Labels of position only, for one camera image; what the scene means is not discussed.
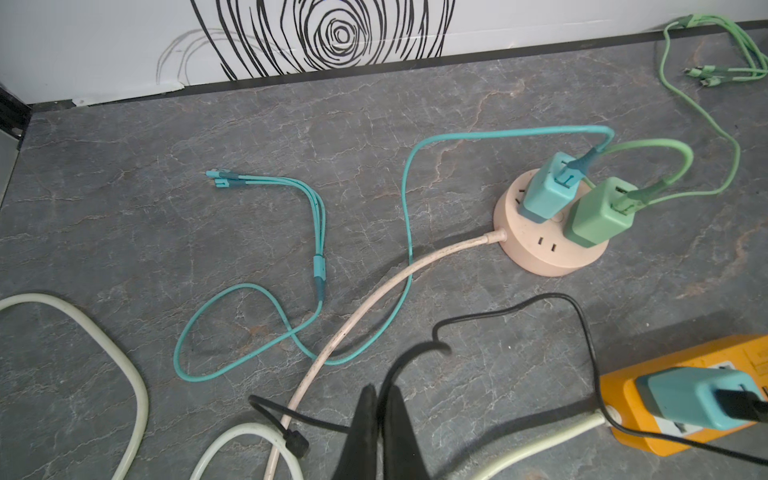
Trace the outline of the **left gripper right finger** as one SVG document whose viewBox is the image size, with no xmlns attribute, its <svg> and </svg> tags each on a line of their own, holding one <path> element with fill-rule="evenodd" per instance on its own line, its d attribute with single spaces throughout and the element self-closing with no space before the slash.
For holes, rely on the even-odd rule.
<svg viewBox="0 0 768 480">
<path fill-rule="evenodd" d="M 381 432 L 386 480 L 430 479 L 405 401 L 397 386 L 393 386 L 384 397 Z"/>
</svg>

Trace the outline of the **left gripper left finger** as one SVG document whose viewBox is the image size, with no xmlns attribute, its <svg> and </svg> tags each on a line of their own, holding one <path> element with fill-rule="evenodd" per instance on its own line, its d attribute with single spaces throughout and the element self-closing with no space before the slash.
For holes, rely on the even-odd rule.
<svg viewBox="0 0 768 480">
<path fill-rule="evenodd" d="M 347 433 L 333 480 L 373 480 L 377 476 L 377 393 L 374 385 L 365 386 Z"/>
</svg>

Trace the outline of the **round pink power strip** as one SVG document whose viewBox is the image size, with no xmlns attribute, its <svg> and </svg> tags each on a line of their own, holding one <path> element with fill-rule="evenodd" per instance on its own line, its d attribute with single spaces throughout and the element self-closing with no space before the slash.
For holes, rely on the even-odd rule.
<svg viewBox="0 0 768 480">
<path fill-rule="evenodd" d="M 493 226 L 506 233 L 500 246 L 518 266 L 539 276 L 561 277 L 594 263 L 604 254 L 609 242 L 587 248 L 564 235 L 572 206 L 591 191 L 584 182 L 579 185 L 575 200 L 552 219 L 535 223 L 522 216 L 518 208 L 537 172 L 532 169 L 520 175 L 500 197 L 493 212 Z"/>
</svg>

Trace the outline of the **teal plug adapter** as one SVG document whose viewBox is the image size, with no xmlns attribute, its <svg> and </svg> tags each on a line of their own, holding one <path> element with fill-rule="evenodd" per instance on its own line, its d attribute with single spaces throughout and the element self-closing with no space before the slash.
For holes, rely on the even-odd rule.
<svg viewBox="0 0 768 480">
<path fill-rule="evenodd" d="M 519 213 L 535 223 L 550 220 L 574 200 L 585 176 L 583 161 L 557 152 L 531 179 Z"/>
<path fill-rule="evenodd" d="M 733 404 L 721 405 L 724 396 L 719 391 L 765 399 L 749 374 L 730 367 L 674 367 L 641 376 L 635 385 L 661 432 L 676 437 L 704 429 L 728 431 L 749 423 Z"/>
</svg>

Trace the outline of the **green plug adapter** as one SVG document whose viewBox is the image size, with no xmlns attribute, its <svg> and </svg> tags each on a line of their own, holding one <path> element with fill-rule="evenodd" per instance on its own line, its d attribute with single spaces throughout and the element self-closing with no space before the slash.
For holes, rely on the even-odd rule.
<svg viewBox="0 0 768 480">
<path fill-rule="evenodd" d="M 614 205 L 637 187 L 610 177 L 579 198 L 570 210 L 565 237 L 584 248 L 592 248 L 632 227 L 635 213 Z"/>
</svg>

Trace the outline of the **orange power strip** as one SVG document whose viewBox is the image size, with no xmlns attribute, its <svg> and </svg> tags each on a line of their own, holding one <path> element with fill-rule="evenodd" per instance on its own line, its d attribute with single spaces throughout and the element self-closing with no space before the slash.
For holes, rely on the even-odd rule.
<svg viewBox="0 0 768 480">
<path fill-rule="evenodd" d="M 623 427 L 712 442 L 752 425 L 728 417 L 716 390 L 767 399 L 767 337 L 732 335 L 605 374 L 600 382 Z"/>
</svg>

